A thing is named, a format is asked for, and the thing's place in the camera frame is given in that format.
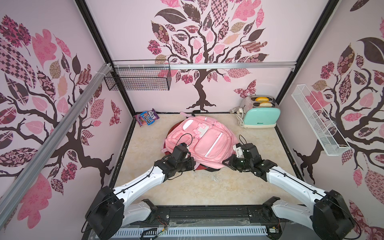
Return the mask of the red backpack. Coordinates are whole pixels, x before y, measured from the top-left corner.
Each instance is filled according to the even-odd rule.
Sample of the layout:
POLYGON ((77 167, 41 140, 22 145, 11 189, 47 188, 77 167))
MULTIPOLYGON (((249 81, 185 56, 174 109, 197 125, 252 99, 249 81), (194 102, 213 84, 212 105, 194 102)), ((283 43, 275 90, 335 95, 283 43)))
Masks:
MULTIPOLYGON (((173 132, 176 128, 178 128, 178 126, 181 123, 182 122, 176 123, 174 126, 171 127, 171 129, 167 133, 167 138, 171 135, 171 132, 173 132)), ((201 165, 201 164, 196 164, 195 167, 196 167, 195 170, 202 170, 202 171, 208 171, 208 172, 217 172, 220 170, 220 169, 214 169, 214 168, 208 167, 206 165, 201 165)))

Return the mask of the pink backpack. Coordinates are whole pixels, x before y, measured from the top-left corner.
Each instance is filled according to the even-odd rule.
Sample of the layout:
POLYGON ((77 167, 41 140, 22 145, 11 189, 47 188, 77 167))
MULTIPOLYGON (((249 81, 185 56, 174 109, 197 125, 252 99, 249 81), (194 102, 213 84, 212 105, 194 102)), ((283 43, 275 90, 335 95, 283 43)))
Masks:
POLYGON ((235 153, 233 146, 239 143, 235 134, 214 118, 180 114, 186 119, 166 137, 163 152, 171 153, 186 143, 196 164, 224 168, 222 162, 235 153))

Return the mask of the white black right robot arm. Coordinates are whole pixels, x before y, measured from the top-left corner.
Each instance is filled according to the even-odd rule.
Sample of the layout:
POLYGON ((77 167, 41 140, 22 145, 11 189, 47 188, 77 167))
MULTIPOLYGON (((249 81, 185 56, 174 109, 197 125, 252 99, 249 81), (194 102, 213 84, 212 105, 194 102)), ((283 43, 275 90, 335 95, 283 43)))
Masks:
POLYGON ((223 165, 251 173, 301 202, 296 205, 271 197, 263 204, 266 220, 286 219, 313 230, 322 240, 343 240, 354 228, 361 229, 337 191, 327 192, 289 174, 273 161, 264 160, 251 143, 237 144, 234 151, 223 165))

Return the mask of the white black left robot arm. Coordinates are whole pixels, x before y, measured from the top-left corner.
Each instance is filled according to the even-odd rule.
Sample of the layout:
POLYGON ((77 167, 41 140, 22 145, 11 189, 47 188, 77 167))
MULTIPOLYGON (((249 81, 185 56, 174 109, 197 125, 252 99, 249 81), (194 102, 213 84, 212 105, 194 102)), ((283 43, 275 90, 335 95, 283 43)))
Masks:
POLYGON ((85 219, 100 240, 108 240, 124 225, 151 218, 157 207, 149 200, 133 202, 150 189, 173 179, 176 173, 192 171, 195 161, 186 143, 177 145, 173 152, 154 162, 136 179, 112 189, 103 187, 89 207, 85 219))

